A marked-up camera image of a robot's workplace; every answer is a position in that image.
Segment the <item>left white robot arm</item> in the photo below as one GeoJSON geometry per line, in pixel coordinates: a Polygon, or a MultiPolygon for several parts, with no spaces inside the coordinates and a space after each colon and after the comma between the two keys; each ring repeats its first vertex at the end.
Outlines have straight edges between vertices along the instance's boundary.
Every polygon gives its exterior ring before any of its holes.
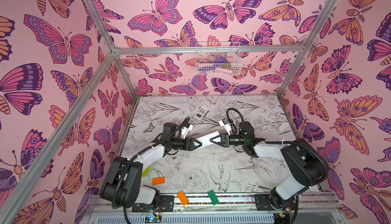
{"type": "Polygon", "coordinates": [[[109,201],[113,209],[128,209],[136,205],[147,210],[157,209],[160,206],[160,192],[154,187],[142,185],[143,171],[172,150],[193,151],[201,147],[201,142],[187,136],[192,128],[188,119],[179,126],[165,123],[162,133],[149,146],[131,157],[116,157],[102,184],[100,198],[109,201]]]}

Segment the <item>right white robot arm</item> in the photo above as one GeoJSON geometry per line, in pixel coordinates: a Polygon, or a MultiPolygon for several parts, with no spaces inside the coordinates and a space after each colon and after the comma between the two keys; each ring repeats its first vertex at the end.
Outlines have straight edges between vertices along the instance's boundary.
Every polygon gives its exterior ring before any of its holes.
{"type": "Polygon", "coordinates": [[[288,167],[288,177],[270,191],[269,197],[261,201],[265,209],[282,210],[288,207],[292,197],[328,178],[329,166],[326,160],[304,138],[268,141],[256,138],[255,129],[249,122],[241,122],[236,134],[230,124],[223,126],[226,133],[211,133],[206,136],[206,141],[225,148],[242,146],[244,153],[250,157],[274,158],[283,161],[288,167]]]}

